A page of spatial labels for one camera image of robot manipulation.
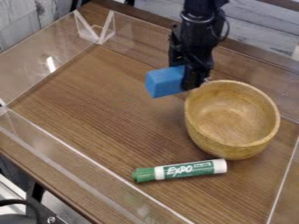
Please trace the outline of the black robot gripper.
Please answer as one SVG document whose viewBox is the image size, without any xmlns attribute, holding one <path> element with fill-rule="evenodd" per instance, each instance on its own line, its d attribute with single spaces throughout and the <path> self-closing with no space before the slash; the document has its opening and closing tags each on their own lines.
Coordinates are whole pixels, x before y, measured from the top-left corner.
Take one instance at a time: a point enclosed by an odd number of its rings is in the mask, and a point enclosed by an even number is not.
<svg viewBox="0 0 299 224">
<path fill-rule="evenodd" d="M 168 63 L 184 66 L 181 89 L 197 88 L 210 76 L 212 50 L 229 34 L 229 22 L 222 12 L 208 17 L 190 17 L 181 13 L 181 23 L 172 26 Z"/>
</svg>

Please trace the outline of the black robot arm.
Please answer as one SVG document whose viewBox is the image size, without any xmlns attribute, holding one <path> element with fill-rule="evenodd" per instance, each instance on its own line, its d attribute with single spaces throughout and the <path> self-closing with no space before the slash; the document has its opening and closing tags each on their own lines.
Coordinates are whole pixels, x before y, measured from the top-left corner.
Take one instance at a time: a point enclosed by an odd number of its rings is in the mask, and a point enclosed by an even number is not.
<svg viewBox="0 0 299 224">
<path fill-rule="evenodd" d="M 197 88 L 210 75 L 212 51 L 229 34 L 221 7 L 229 0 L 184 0 L 181 22 L 172 26 L 168 63 L 182 66 L 181 89 Z"/>
</svg>

